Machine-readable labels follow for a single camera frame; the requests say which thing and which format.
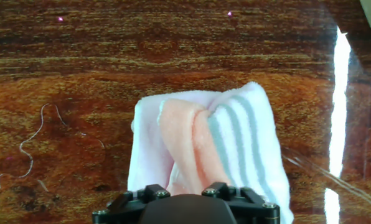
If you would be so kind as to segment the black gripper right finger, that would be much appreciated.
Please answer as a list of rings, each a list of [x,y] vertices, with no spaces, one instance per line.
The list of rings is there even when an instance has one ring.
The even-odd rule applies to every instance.
[[[266,202],[250,187],[235,187],[214,182],[203,189],[202,196],[212,197],[227,206],[226,211],[236,223],[279,224],[279,205]]]

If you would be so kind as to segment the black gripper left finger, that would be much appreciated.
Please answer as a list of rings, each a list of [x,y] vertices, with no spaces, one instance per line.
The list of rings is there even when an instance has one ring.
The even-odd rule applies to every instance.
[[[170,197],[159,184],[147,185],[117,196],[104,210],[92,213],[93,224],[137,224],[148,203]]]

